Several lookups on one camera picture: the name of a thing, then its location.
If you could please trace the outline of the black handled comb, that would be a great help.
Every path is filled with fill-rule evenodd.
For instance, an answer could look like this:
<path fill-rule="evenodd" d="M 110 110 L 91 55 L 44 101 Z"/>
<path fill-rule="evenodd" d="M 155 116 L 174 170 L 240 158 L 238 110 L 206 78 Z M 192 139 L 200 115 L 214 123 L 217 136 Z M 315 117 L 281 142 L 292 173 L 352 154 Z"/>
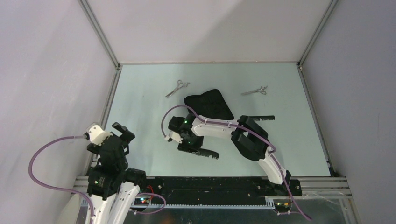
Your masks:
<path fill-rule="evenodd" d="M 208 150 L 208 149 L 200 148 L 196 152 L 194 152 L 194 154 L 197 156 L 208 157 L 208 158 L 212 158 L 212 159 L 216 159 L 216 160 L 219 159 L 219 153 L 214 152 L 212 150 Z"/>

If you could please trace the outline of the black zippered tool case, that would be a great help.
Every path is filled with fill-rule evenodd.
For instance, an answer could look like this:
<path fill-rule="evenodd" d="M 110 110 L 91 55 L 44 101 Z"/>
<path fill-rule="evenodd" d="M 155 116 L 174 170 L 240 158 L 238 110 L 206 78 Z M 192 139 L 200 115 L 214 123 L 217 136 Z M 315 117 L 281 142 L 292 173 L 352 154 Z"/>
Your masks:
<path fill-rule="evenodd" d="M 233 113 L 218 89 L 212 89 L 200 95 L 187 96 L 184 98 L 184 103 L 198 115 L 207 118 L 221 120 L 234 119 Z"/>

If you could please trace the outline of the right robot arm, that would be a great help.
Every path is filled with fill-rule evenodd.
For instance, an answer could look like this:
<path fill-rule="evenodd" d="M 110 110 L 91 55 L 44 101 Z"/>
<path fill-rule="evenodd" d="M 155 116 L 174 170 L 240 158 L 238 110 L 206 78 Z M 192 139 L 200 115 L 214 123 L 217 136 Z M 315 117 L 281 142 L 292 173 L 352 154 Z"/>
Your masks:
<path fill-rule="evenodd" d="M 190 113 L 185 118 L 172 117 L 168 129 L 164 138 L 177 142 L 179 151 L 212 159 L 218 159 L 219 153 L 202 148 L 204 137 L 231 140 L 243 157 L 260 165 L 274 193 L 284 195 L 289 191 L 290 172 L 276 158 L 276 149 L 268 140 L 268 133 L 250 117 L 220 120 Z"/>

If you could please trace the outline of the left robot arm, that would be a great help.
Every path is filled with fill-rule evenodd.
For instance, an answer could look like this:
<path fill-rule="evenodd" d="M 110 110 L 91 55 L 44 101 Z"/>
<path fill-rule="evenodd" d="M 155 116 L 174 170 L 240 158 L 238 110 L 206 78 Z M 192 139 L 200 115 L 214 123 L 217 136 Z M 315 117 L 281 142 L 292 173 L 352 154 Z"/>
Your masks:
<path fill-rule="evenodd" d="M 87 128 L 87 150 L 99 157 L 88 174 L 87 224 L 123 223 L 133 200 L 148 188 L 145 171 L 130 168 L 126 159 L 135 134 L 118 122 L 112 127 L 120 135 L 97 123 Z"/>

